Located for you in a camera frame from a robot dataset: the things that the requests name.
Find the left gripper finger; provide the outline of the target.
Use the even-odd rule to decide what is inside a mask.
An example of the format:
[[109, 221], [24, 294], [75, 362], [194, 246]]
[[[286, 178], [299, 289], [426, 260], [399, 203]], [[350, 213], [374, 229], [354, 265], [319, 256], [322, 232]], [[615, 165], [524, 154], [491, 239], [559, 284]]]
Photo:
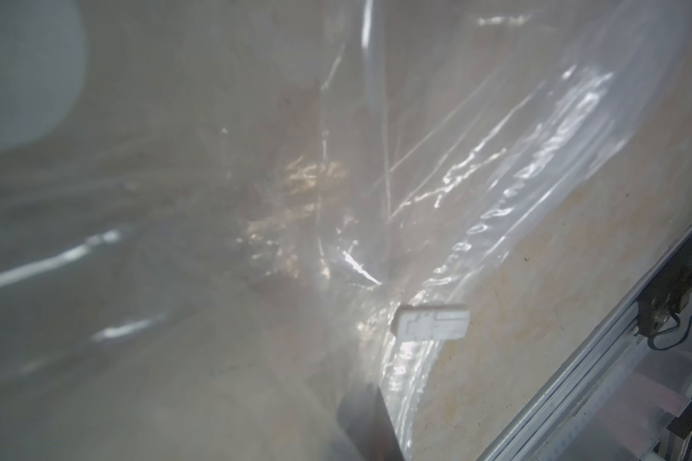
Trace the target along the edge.
[[359, 460], [405, 460], [378, 384], [349, 390], [339, 404], [336, 420]]

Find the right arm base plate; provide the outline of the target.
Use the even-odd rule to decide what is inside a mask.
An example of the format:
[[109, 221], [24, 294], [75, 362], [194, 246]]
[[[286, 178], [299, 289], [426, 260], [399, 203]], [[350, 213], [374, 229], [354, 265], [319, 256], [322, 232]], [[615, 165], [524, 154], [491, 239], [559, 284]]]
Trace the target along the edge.
[[680, 314], [692, 293], [692, 235], [668, 259], [637, 298], [638, 333], [656, 352], [684, 343], [692, 327], [692, 315], [682, 327]]

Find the clear plastic vacuum bag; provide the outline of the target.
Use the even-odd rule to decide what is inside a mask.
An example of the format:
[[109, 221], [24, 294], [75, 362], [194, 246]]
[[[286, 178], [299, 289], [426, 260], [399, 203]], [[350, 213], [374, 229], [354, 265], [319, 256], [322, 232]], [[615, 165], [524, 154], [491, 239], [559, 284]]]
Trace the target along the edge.
[[0, 460], [405, 458], [468, 296], [692, 1], [0, 1]]

